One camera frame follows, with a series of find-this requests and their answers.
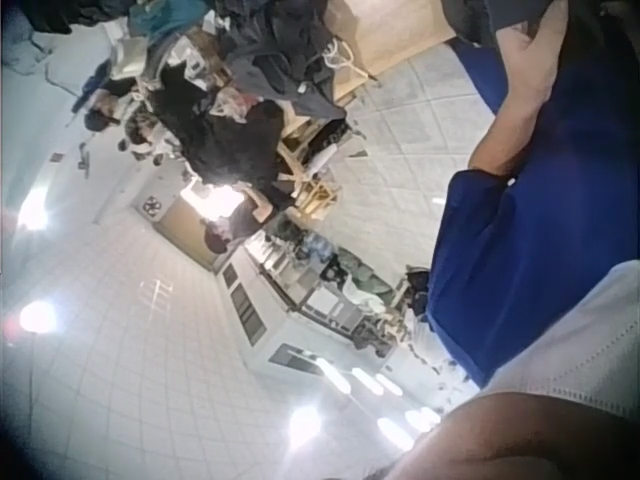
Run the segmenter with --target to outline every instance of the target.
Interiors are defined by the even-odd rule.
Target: person
[[[523,24],[498,31],[502,58],[471,75],[496,116],[449,184],[427,316],[479,387],[640,257],[638,62],[602,16],[603,45],[559,69],[567,9],[553,2],[533,39]]]
[[[112,125],[120,125],[116,118],[118,103],[127,96],[136,85],[135,78],[113,80],[109,78],[111,62],[101,63],[93,76],[85,83],[72,112],[76,113],[91,98],[91,106],[84,116],[84,126],[90,132],[100,133]]]
[[[228,218],[205,222],[204,243],[216,255],[227,253],[233,246],[252,237],[278,213],[293,205],[294,199],[276,187],[258,191],[239,182],[234,189],[243,193],[244,201]]]

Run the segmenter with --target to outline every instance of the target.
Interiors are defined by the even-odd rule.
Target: clothing pile
[[[253,106],[245,123],[209,114],[219,90],[205,92],[184,78],[186,65],[165,68],[163,88],[149,95],[154,114],[180,141],[182,155],[203,183],[257,188],[276,181],[276,150],[284,114],[271,101]]]
[[[298,115],[344,118],[333,103],[334,70],[323,57],[333,34],[322,22],[327,0],[207,0],[228,28],[220,56],[241,90],[288,100]]]
[[[69,35],[71,25],[93,27],[124,17],[136,0],[19,0],[36,32]]]

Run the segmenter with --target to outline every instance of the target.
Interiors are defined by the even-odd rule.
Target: ceiling light
[[[388,418],[379,419],[378,428],[400,450],[408,452],[413,448],[413,438]]]
[[[430,408],[427,410],[409,410],[404,416],[407,422],[421,433],[430,432],[440,423],[440,415]]]
[[[402,396],[402,389],[381,373],[376,373],[376,380],[394,395],[397,395],[398,397]]]
[[[23,225],[29,230],[45,229],[48,222],[47,212],[44,209],[46,197],[46,188],[31,190],[20,207],[18,225]]]
[[[289,422],[289,445],[292,450],[300,448],[320,433],[322,420],[314,407],[302,407],[291,415]]]
[[[20,312],[20,326],[31,333],[48,333],[56,327],[56,314],[51,304],[30,303]]]
[[[192,182],[180,192],[180,196],[191,205],[198,214],[207,220],[228,218],[244,201],[244,195],[235,191],[229,185],[208,188],[198,195],[193,191]]]
[[[376,382],[371,375],[362,370],[361,368],[354,368],[351,370],[351,373],[354,377],[356,377],[360,382],[371,390],[375,395],[382,395],[384,393],[384,388],[378,382]]]
[[[442,417],[440,415],[438,415],[436,412],[434,412],[432,409],[430,409],[429,407],[422,407],[420,409],[420,411],[422,412],[423,415],[426,415],[430,421],[432,421],[433,423],[440,423],[440,421],[442,420]]]
[[[338,370],[336,370],[333,365],[327,362],[324,358],[318,358],[316,360],[316,365],[320,367],[320,370],[322,370],[322,373],[324,373],[325,377],[327,377],[338,390],[340,390],[345,395],[349,395],[351,393],[351,385],[349,384],[347,379],[344,378],[340,374],[340,372],[338,372]]]

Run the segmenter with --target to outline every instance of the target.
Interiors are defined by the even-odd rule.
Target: white tile
[[[477,93],[460,60],[447,45],[416,55],[411,64],[430,99]]]
[[[60,455],[67,453],[73,418],[37,403],[33,411],[32,442],[35,448]]]
[[[215,440],[202,440],[202,447],[204,450],[205,458],[210,463],[225,463],[231,462],[231,456],[227,449],[227,444]]]
[[[78,397],[74,410],[75,421],[91,429],[93,432],[104,435],[107,431],[109,411],[103,405],[84,398]]]
[[[196,436],[172,433],[176,455],[191,460],[204,460],[200,439]]]
[[[378,171],[384,178],[384,182],[388,187],[395,188],[407,188],[416,189],[418,185],[415,181],[415,176],[411,172],[409,165],[402,156],[380,156],[373,159],[375,161]],[[374,202],[386,201],[386,192],[377,190],[373,192],[372,198]],[[388,205],[389,207],[395,207],[395,203],[381,204]]]
[[[171,421],[171,430],[175,433],[184,433],[186,435],[197,435],[196,419],[192,414],[171,410],[169,412]]]
[[[379,83],[369,82],[367,93],[378,110],[407,105],[425,98],[416,73],[407,62],[379,75]]]
[[[478,95],[432,102],[451,153],[470,153],[493,121],[493,114]]]
[[[38,401],[58,414],[71,414],[76,393],[54,377],[47,378],[38,394]]]
[[[111,441],[106,451],[109,473],[120,474],[123,478],[140,478],[144,474],[145,459],[142,450]]]
[[[167,430],[143,424],[142,445],[146,452],[173,456],[171,434]]]
[[[72,390],[80,388],[83,373],[82,367],[64,355],[58,354],[56,356],[49,373],[53,378]]]
[[[198,433],[202,438],[222,440],[224,438],[220,424],[212,418],[198,418]]]
[[[131,418],[140,418],[140,398],[119,388],[111,392],[111,408]]]
[[[184,479],[209,480],[211,478],[206,462],[180,459],[178,465]]]
[[[188,391],[189,387],[185,384],[185,391]],[[193,407],[191,405],[191,400],[189,399],[189,395],[186,393],[182,393],[175,390],[169,390],[169,406],[173,409],[182,411],[182,412],[191,412]]]
[[[113,384],[129,393],[139,394],[142,377],[126,367],[118,366],[113,377]]]
[[[352,127],[361,132],[366,149],[370,153],[398,154],[400,145],[393,136],[382,113],[372,113],[351,122]]]
[[[107,437],[103,432],[94,433],[86,423],[74,423],[67,455],[75,460],[100,468],[107,467]]]
[[[393,108],[383,115],[403,153],[447,152],[444,136],[428,102]]]
[[[449,181],[456,171],[450,155],[410,155],[405,160],[425,195],[446,197]]]
[[[244,435],[238,428],[237,423],[220,422],[222,437],[228,442],[243,442]]]
[[[348,168],[362,185],[382,186],[384,180],[370,157],[345,159]]]
[[[142,448],[142,425],[138,420],[111,412],[109,438],[135,448]]]

